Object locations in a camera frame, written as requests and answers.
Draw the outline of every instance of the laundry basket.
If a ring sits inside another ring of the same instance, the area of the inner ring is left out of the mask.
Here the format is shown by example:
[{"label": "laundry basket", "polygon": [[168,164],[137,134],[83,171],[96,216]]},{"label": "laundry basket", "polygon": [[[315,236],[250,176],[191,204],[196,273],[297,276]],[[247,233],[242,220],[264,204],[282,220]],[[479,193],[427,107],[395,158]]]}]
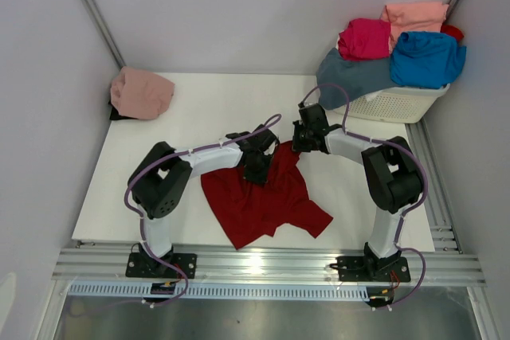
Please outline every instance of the laundry basket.
[{"label": "laundry basket", "polygon": [[[449,84],[441,89],[389,88],[379,93],[372,101],[367,101],[365,96],[352,101],[349,115],[388,123],[417,123],[434,101],[443,96],[448,89]],[[334,112],[343,114],[345,107],[339,107]]]}]

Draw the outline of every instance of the white wall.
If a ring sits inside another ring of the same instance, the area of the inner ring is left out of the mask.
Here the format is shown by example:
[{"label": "white wall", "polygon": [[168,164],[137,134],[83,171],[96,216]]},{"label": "white wall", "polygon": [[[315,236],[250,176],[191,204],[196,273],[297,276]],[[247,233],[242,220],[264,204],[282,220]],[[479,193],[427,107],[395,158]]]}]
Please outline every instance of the white wall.
[{"label": "white wall", "polygon": [[108,128],[116,68],[80,0],[0,10],[0,279],[18,274],[0,338],[26,340]]},{"label": "white wall", "polygon": [[510,337],[510,0],[463,0],[452,23],[465,31],[460,79],[426,126],[466,252],[480,256],[493,306]]},{"label": "white wall", "polygon": [[385,2],[414,0],[96,1],[129,65],[314,74],[349,20],[378,18]]}]

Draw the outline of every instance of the gray cloth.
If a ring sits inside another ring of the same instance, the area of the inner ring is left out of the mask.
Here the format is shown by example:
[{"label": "gray cloth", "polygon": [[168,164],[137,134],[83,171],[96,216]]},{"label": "gray cloth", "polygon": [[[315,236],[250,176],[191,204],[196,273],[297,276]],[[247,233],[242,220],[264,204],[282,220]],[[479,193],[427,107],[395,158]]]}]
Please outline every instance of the gray cloth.
[{"label": "gray cloth", "polygon": [[[349,100],[383,89],[400,87],[390,78],[390,58],[368,61],[344,60],[338,49],[333,48],[326,55],[316,73],[317,84],[338,84],[345,89]],[[343,93],[335,87],[320,89],[319,104],[331,110],[345,105]]]}]

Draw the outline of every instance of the red cloth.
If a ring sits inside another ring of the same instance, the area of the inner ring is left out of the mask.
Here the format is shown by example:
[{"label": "red cloth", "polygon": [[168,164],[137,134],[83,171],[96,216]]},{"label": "red cloth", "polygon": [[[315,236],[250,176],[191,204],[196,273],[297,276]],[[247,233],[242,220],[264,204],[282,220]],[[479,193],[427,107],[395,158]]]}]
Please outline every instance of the red cloth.
[{"label": "red cloth", "polygon": [[452,37],[455,37],[457,43],[460,43],[464,38],[464,34],[462,33],[462,31],[459,30],[457,27],[454,27],[453,25],[443,24],[441,26],[441,32],[446,33],[447,35],[450,35]]},{"label": "red cloth", "polygon": [[263,186],[244,180],[241,166],[201,176],[209,206],[236,249],[260,236],[274,236],[284,223],[304,229],[314,238],[331,223],[333,217],[308,198],[296,167],[299,159],[291,142],[282,143]]},{"label": "red cloth", "polygon": [[391,24],[379,19],[354,19],[339,33],[338,50],[344,60],[363,61],[390,56]]}]

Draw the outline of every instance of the folded pink cloth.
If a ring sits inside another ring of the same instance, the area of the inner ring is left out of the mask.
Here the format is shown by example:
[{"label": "folded pink cloth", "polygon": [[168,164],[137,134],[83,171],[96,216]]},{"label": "folded pink cloth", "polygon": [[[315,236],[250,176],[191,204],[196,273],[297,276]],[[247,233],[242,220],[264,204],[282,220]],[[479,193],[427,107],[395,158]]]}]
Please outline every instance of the folded pink cloth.
[{"label": "folded pink cloth", "polygon": [[168,109],[174,87],[174,83],[155,73],[123,67],[112,81],[111,102],[120,115],[155,119]]},{"label": "folded pink cloth", "polygon": [[442,2],[415,2],[386,4],[381,20],[391,24],[390,51],[397,45],[402,32],[439,32],[446,19],[447,4]]},{"label": "folded pink cloth", "polygon": [[378,19],[354,19],[339,34],[338,50],[344,60],[363,61],[389,57],[390,23]]}]

